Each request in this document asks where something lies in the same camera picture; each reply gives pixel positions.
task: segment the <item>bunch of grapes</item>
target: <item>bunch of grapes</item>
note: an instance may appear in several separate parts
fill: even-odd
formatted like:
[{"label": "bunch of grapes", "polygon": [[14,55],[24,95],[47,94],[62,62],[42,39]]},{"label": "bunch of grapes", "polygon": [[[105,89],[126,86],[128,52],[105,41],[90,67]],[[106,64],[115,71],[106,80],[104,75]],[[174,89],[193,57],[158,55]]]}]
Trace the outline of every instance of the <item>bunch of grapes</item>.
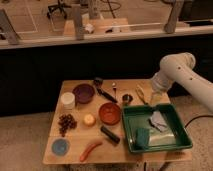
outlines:
[{"label": "bunch of grapes", "polygon": [[71,114],[64,114],[59,117],[60,125],[59,132],[62,137],[65,136],[68,129],[74,129],[77,127],[77,121],[74,119],[74,117]]}]

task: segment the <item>chair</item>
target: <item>chair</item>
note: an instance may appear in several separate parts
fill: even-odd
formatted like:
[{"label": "chair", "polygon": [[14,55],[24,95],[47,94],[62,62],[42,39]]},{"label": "chair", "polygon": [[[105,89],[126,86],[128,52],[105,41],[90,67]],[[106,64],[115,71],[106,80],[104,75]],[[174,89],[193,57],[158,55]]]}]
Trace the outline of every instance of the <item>chair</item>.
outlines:
[{"label": "chair", "polygon": [[47,17],[50,19],[51,14],[55,10],[59,9],[60,13],[64,14],[64,19],[66,19],[67,18],[67,12],[64,10],[64,8],[71,8],[71,6],[67,5],[63,0],[58,0],[58,4],[48,6]]}]

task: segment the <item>bowl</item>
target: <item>bowl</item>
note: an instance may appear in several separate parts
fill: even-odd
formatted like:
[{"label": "bowl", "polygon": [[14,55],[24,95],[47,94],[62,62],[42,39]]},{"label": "bowl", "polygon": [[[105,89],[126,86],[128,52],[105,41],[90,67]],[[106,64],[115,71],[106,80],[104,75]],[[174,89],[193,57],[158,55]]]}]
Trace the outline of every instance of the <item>bowl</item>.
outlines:
[{"label": "bowl", "polygon": [[65,139],[57,139],[52,144],[52,152],[58,156],[64,156],[69,150],[69,142]]},{"label": "bowl", "polygon": [[86,104],[92,100],[95,90],[89,84],[79,84],[73,89],[73,94],[75,95],[76,103]]},{"label": "bowl", "polygon": [[101,121],[107,125],[115,125],[121,119],[121,109],[115,103],[105,103],[99,109]]}]

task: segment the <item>teal tray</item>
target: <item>teal tray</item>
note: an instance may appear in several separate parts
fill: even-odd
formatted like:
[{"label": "teal tray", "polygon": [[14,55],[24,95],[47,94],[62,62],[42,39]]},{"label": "teal tray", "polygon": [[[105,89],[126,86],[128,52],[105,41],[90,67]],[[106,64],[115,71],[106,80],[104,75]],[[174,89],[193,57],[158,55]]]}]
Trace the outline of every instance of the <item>teal tray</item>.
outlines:
[{"label": "teal tray", "polygon": [[[155,110],[159,110],[167,123],[167,130],[158,131],[150,125],[149,118]],[[131,153],[145,153],[157,151],[170,151],[192,148],[189,138],[175,108],[171,104],[159,104],[150,107],[127,106],[122,109],[123,126]],[[135,145],[136,130],[138,128],[149,129],[150,140],[148,148],[141,149]]]}]

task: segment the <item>yellow object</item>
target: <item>yellow object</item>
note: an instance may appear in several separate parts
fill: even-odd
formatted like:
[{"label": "yellow object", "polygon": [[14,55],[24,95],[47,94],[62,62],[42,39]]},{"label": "yellow object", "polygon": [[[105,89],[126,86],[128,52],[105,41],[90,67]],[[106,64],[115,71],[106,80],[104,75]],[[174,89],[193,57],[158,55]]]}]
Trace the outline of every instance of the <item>yellow object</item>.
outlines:
[{"label": "yellow object", "polygon": [[93,126],[96,122],[95,117],[92,114],[87,114],[84,116],[84,124],[87,126]]},{"label": "yellow object", "polygon": [[138,97],[140,98],[140,100],[144,103],[144,104],[148,104],[146,101],[145,101],[145,97],[144,97],[144,90],[143,88],[140,86],[140,85],[137,85],[137,88],[135,89]]}]

